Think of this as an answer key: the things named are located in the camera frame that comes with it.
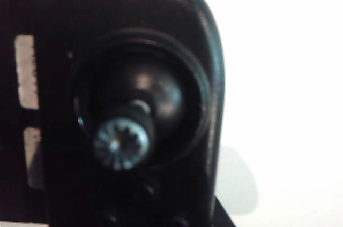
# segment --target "white background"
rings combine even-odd
[[[227,70],[219,198],[237,227],[342,227],[343,0],[207,2]]]

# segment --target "rectangular slot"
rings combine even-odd
[[[34,37],[18,35],[14,41],[16,51],[18,92],[20,105],[26,109],[39,109],[36,77]]]
[[[24,129],[24,145],[28,184],[35,190],[43,190],[44,177],[41,130],[33,127]]]

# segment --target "black mount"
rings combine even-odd
[[[19,34],[34,36],[39,110],[18,101]],[[214,196],[224,70],[203,0],[0,0],[0,52],[0,220],[233,226]],[[135,100],[151,111],[154,152],[130,171],[105,169],[92,136],[112,107]],[[27,184],[28,126],[42,133],[44,191]]]

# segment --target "black plastic housing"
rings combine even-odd
[[[175,218],[189,227],[212,226],[224,70],[218,30],[206,3],[0,0],[0,10],[0,104],[6,105],[0,115],[0,165],[10,165],[1,168],[0,220],[84,227],[95,226],[104,211],[113,210],[123,227],[173,226]],[[77,121],[74,99],[84,85],[79,82],[84,61],[100,58],[104,46],[116,42],[118,33],[127,32],[135,32],[135,39],[139,32],[161,34],[163,40],[168,37],[175,58],[183,55],[180,47],[191,55],[207,83],[207,88],[200,89],[206,93],[201,104],[206,114],[199,116],[197,126],[185,126],[200,128],[178,140],[195,139],[176,159],[160,167],[111,175],[87,148],[89,137]],[[35,38],[39,111],[24,110],[18,103],[13,56],[18,34]],[[154,37],[145,36],[145,43],[159,42]],[[32,191],[26,184],[22,129],[28,125],[42,130],[45,192]],[[153,202],[132,196],[137,186],[146,183],[153,186]],[[11,196],[3,192],[10,190],[15,191]]]

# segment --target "silver screw head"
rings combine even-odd
[[[129,118],[109,119],[93,139],[95,157],[114,171],[131,170],[147,158],[150,140],[145,129]]]

